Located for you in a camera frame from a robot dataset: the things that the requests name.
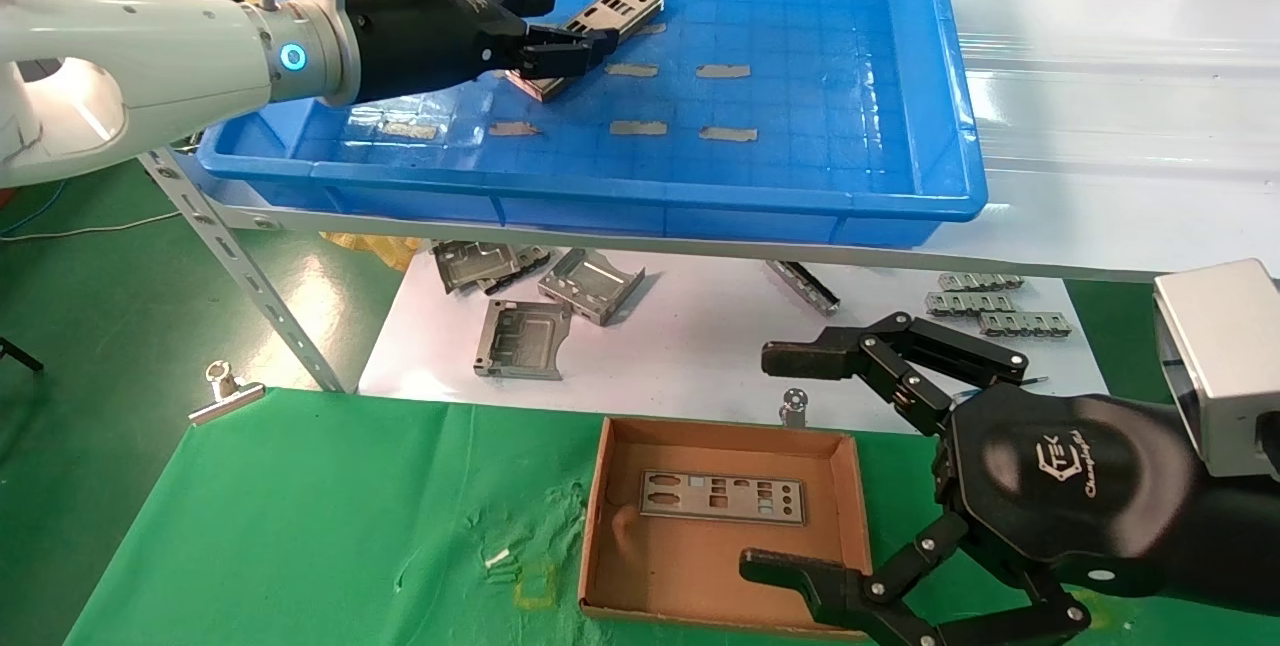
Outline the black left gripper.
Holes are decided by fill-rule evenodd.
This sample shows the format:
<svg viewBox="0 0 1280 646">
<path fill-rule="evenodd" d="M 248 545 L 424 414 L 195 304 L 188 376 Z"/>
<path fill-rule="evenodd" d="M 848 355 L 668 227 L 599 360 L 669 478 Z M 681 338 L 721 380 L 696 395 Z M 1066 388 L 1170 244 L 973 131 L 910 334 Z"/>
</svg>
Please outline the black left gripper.
<svg viewBox="0 0 1280 646">
<path fill-rule="evenodd" d="M 616 52 L 620 31 L 527 26 L 556 0 L 346 0 L 358 86 L 353 104 L 433 93 L 512 69 L 527 81 L 586 75 Z"/>
</svg>

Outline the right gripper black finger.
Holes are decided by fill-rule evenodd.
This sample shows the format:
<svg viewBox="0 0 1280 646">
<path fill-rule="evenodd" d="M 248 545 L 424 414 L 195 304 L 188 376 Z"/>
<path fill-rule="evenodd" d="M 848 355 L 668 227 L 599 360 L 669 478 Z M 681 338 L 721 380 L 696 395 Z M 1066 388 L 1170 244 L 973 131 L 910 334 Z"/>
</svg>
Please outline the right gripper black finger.
<svg viewBox="0 0 1280 646">
<path fill-rule="evenodd" d="M 800 594 L 817 624 L 861 632 L 878 645 L 1065 645 L 1091 627 L 1088 609 L 1043 571 L 1016 573 L 1025 606 L 937 626 L 915 614 L 906 595 L 965 544 L 970 530 L 963 516 L 946 510 L 870 574 L 764 549 L 742 550 L 739 574 Z"/>
<path fill-rule="evenodd" d="M 1019 386 L 1029 359 L 906 312 L 863 327 L 823 327 L 813 342 L 765 342 L 762 368 L 772 377 L 852 380 L 858 377 L 924 436 L 946 432 L 952 399 L 924 376 L 945 374 L 973 388 Z"/>
</svg>

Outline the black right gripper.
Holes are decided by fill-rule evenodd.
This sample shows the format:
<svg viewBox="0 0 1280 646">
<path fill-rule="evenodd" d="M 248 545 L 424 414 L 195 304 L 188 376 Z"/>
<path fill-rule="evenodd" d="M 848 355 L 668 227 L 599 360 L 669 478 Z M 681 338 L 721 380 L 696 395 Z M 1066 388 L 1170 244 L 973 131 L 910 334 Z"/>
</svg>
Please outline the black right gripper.
<svg viewBox="0 0 1280 646">
<path fill-rule="evenodd" d="M 963 550 L 1005 585 L 1277 614 L 1277 482 L 1211 476 L 1172 406 L 1000 382 L 956 406 L 940 445 Z"/>
</svg>

